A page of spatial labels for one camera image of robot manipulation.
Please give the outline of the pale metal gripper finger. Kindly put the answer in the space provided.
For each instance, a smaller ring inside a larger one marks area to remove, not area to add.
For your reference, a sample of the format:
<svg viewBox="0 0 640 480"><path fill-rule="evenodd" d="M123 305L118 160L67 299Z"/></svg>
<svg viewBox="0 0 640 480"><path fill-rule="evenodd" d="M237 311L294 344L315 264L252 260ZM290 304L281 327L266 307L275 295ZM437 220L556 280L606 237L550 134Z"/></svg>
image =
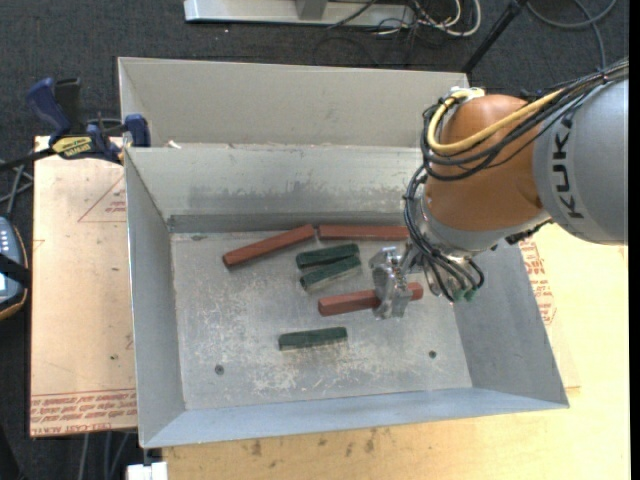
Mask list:
<svg viewBox="0 0 640 480"><path fill-rule="evenodd" d="M380 304L373 310L379 320L403 318L413 292L406 277L391 266L376 266L372 271L374 291Z"/></svg>
<svg viewBox="0 0 640 480"><path fill-rule="evenodd" d="M368 262L374 281L386 281L395 277L398 265L396 246L385 246L379 249Z"/></svg>

